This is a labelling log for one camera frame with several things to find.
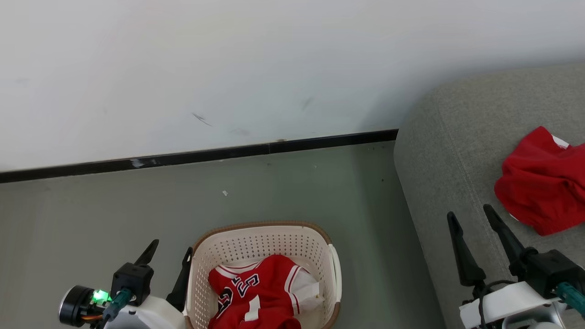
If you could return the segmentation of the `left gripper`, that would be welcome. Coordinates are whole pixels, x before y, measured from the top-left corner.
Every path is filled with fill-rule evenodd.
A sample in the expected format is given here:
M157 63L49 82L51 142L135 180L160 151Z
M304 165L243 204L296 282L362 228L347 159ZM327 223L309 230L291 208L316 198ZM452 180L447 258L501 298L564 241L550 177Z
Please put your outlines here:
M186 329L183 312L190 283L193 248L190 246L186 250L173 290L166 298L159 298L150 294L154 270L149 266L159 241L153 239L134 264L124 264L114 274L111 293L118 294L127 288L132 291L133 297L115 320L105 322L105 329Z

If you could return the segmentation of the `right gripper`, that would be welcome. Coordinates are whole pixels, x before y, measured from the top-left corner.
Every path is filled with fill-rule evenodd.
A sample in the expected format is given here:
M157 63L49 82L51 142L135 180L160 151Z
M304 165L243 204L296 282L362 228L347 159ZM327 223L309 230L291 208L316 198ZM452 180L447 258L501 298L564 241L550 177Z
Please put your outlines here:
M518 281L485 283L485 272L464 241L455 213L448 212L459 281L462 286L473 288L473 300L464 301L459 308L465 329L566 329L562 315L575 309L558 298L556 288L559 283L568 282L585 294L585 269L557 250L525 252L524 245L493 206L484 204L483 210L491 229L500 238L510 273L522 277Z

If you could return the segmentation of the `red shorts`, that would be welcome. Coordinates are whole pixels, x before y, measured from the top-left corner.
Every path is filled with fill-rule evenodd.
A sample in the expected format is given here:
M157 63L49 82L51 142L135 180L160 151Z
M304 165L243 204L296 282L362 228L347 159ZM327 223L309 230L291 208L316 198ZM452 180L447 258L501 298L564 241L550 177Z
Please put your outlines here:
M585 223L585 143L572 146L539 126L504 160L495 195L539 235Z

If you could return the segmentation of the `red basketball jersey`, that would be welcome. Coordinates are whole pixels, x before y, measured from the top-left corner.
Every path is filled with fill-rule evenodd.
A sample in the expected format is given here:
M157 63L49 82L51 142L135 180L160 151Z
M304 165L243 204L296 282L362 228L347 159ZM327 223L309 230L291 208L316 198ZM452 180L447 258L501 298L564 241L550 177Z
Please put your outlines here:
M207 329L302 329L297 316L324 302L320 282L283 255L243 267L217 266L208 281L218 310Z

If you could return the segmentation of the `grey fabric sofa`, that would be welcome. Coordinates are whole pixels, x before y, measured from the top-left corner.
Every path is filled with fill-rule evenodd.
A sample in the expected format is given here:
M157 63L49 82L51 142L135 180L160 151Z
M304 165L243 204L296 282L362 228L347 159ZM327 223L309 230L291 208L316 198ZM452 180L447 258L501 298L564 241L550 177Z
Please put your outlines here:
M514 220L495 195L505 158L533 129L585 143L585 62L508 69L443 84L409 111L394 162L447 329L464 329L459 308L472 297L460 285L447 213L487 282L511 279L499 237L483 210L490 204L524 246L557 249L585 267L585 223L541 237Z

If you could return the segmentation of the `cream plastic laundry basket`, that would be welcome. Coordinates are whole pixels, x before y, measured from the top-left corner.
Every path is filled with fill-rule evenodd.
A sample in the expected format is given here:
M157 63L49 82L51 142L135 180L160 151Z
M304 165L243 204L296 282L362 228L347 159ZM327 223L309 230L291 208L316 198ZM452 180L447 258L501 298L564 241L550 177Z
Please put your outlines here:
M342 300L342 268L328 234L314 223L256 222L218 228L193 246L186 329L207 329L217 313L218 296L208 281L217 266L243 267L283 255L320 282L323 305L297 316L302 329L333 329Z

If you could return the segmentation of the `black baseboard strip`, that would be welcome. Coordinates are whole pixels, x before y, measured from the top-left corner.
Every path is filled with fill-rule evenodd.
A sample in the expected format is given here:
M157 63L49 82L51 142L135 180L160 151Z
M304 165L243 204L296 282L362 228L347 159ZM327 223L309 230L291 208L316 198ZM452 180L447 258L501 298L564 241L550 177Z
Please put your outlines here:
M104 162L77 163L67 166L42 167L29 170L0 172L0 184L21 181L52 179L80 175L111 173L116 171L150 169L153 167L178 166L191 163L213 162L251 156L282 154L313 149L388 142L396 140L398 129L356 133L300 140L284 140L272 143L251 144L232 148L210 149L186 153L162 154L141 158L115 159Z

